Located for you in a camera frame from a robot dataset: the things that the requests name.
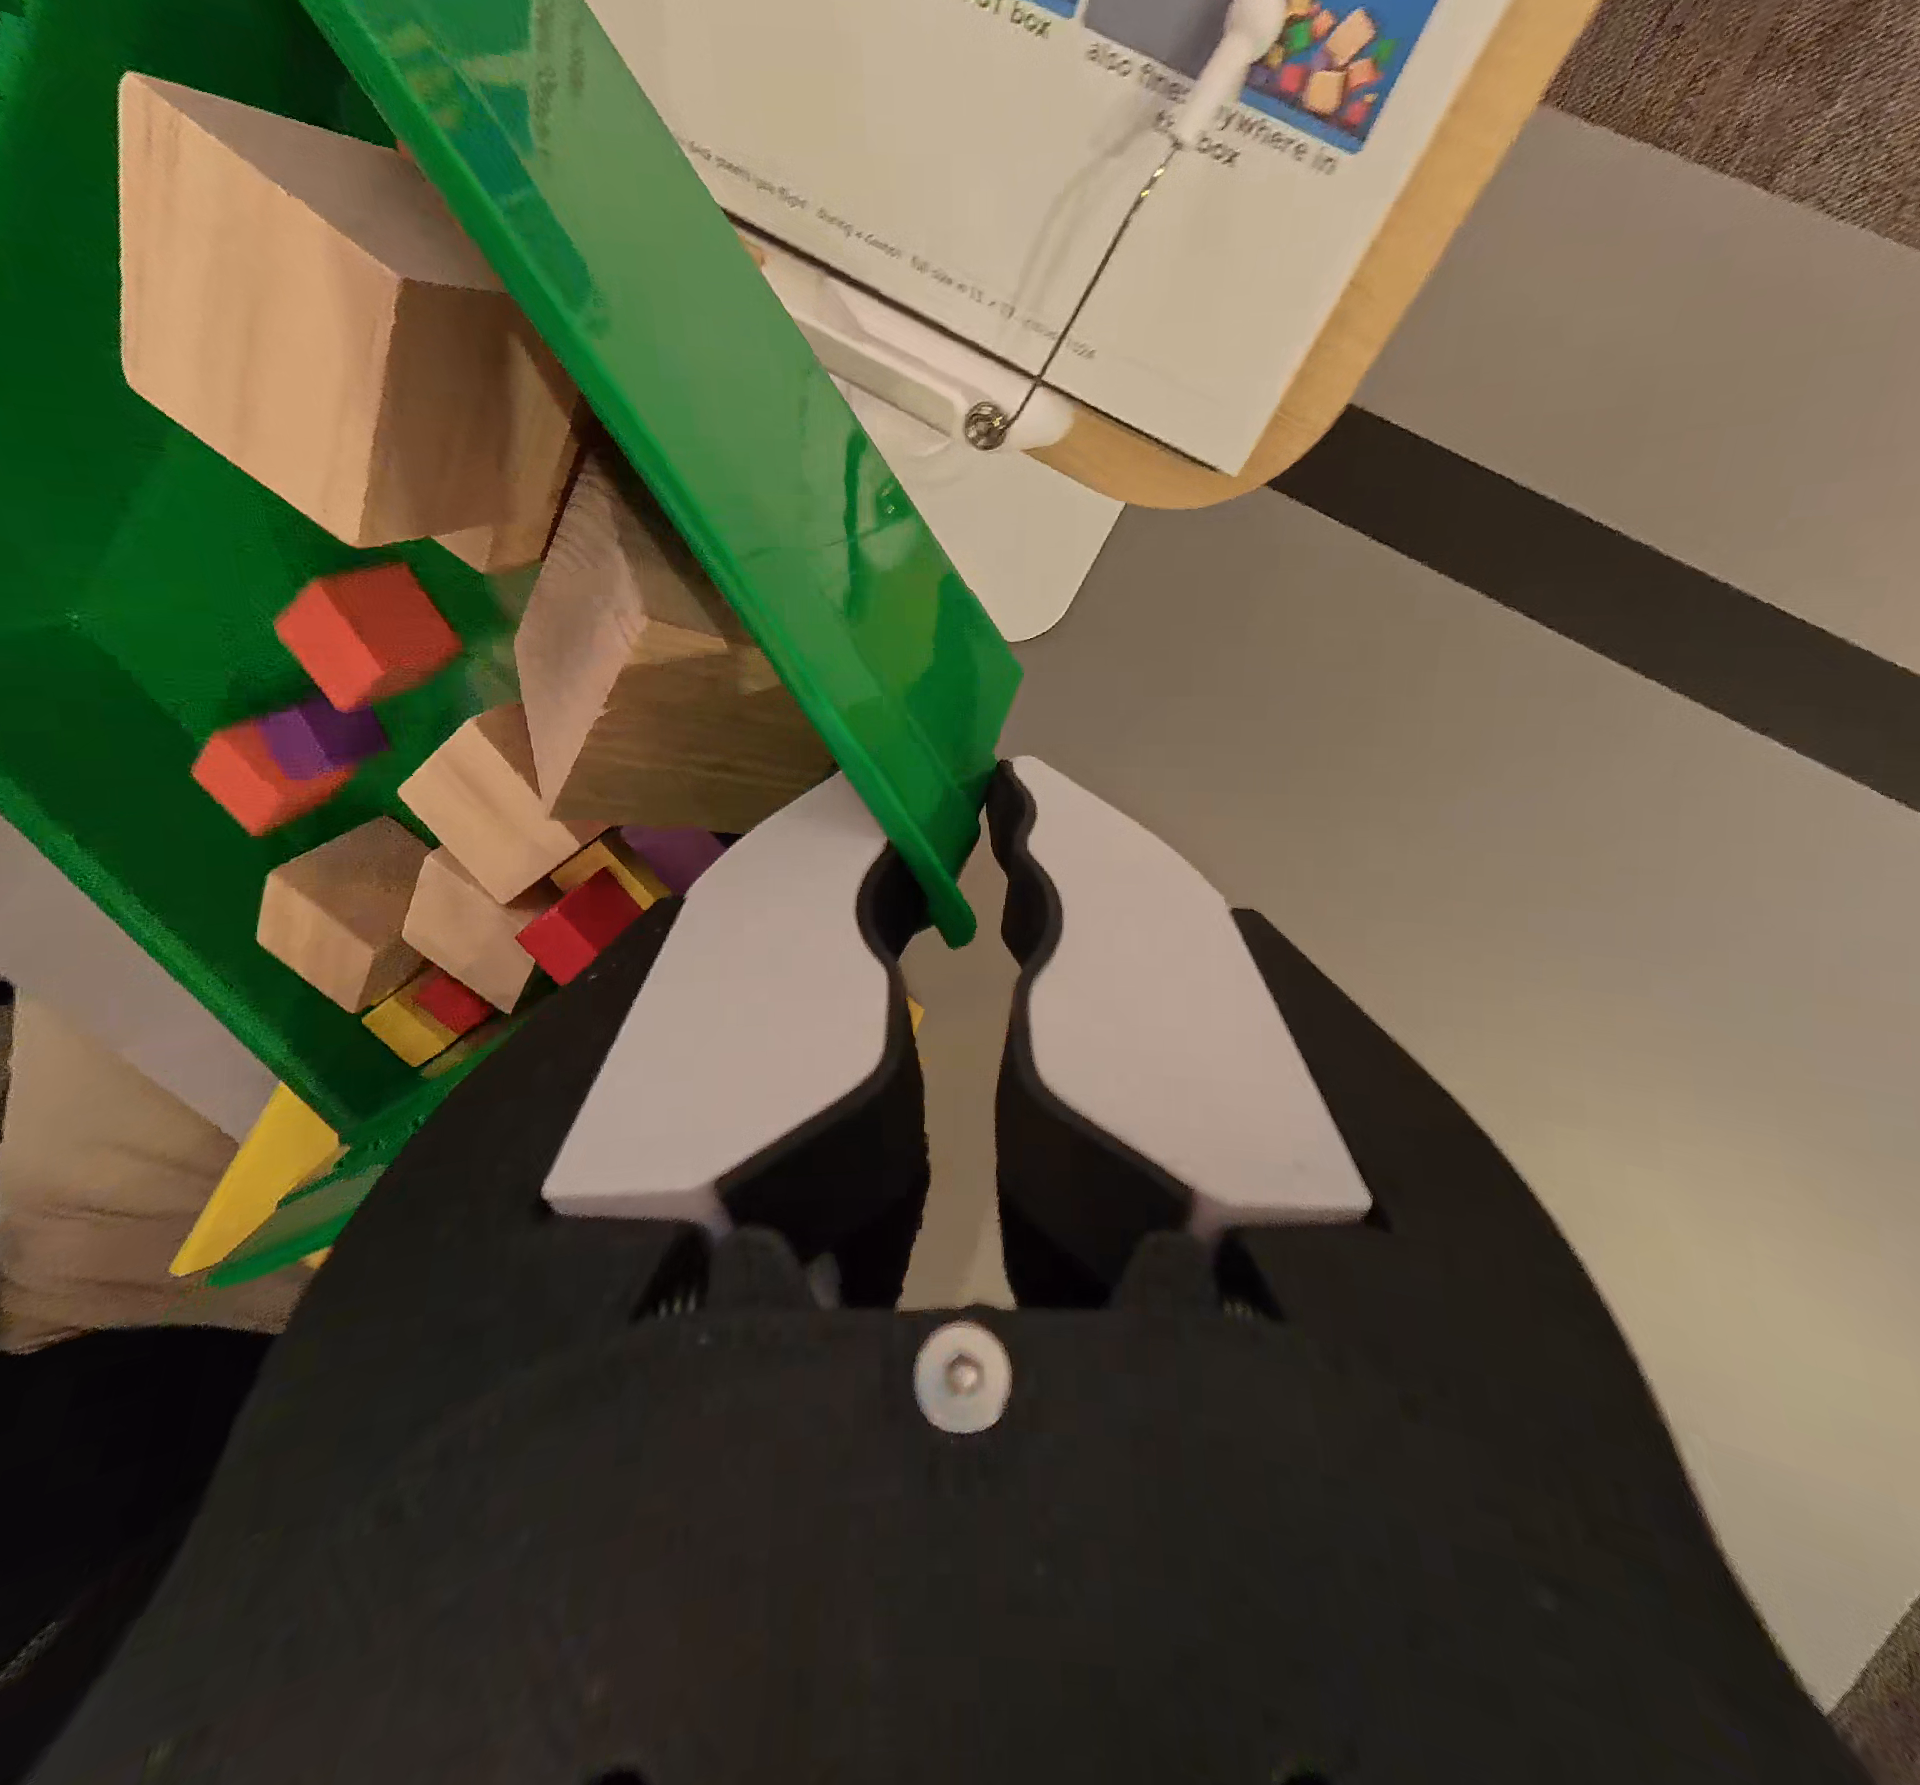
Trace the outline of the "instruction sheet on wooden stand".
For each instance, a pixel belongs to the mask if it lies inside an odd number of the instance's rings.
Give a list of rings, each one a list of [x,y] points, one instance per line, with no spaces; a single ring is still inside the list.
[[[882,300],[767,227],[731,223],[809,344],[825,339],[818,319],[835,311],[828,370],[857,394],[859,421],[877,429],[882,452],[998,633],[1032,641],[1069,614],[1123,508],[1198,510],[1255,493],[1327,436],[1599,5],[1510,0],[1239,473],[1196,465],[1083,405],[1039,436],[1022,429],[1008,450],[936,436],[921,418],[934,396],[986,397],[983,355],[917,316],[874,331]]]

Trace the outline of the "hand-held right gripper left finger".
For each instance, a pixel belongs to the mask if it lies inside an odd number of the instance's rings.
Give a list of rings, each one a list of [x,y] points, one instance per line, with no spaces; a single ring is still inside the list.
[[[540,1184],[552,1256],[700,1270],[776,1243],[845,1311],[900,1305],[927,1202],[925,1083],[900,975],[921,887],[836,774],[680,902]]]

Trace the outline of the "yellow plastic box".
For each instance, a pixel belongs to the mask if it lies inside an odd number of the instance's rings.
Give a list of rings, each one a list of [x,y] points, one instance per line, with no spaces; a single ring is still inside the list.
[[[200,1275],[226,1260],[280,1204],[327,1172],[343,1151],[338,1131],[288,1084],[277,1084],[169,1262]]]

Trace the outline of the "green plastic box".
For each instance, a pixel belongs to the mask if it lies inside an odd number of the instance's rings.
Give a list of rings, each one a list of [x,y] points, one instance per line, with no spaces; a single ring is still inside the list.
[[[285,683],[321,528],[122,370],[127,72],[397,134],[773,659],[950,947],[1022,669],[585,0],[5,0],[5,815],[348,1147],[221,1260],[328,1247],[467,1075],[296,1004],[259,840],[190,775]]]

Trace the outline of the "pile of coloured wooden cubes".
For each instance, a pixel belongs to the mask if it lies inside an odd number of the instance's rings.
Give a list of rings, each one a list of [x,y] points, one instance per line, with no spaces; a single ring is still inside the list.
[[[719,588],[409,159],[117,84],[132,394],[359,558],[254,623],[300,694],[194,780],[276,865],[257,942],[421,1066],[578,975],[828,771]]]

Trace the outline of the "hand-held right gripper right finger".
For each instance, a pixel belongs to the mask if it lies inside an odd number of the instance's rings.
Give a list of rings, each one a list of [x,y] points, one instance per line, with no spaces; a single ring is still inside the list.
[[[1374,1198],[1224,892],[1035,757],[986,803],[1018,966],[997,1226],[1023,1309],[1099,1311],[1143,1243],[1363,1221]]]

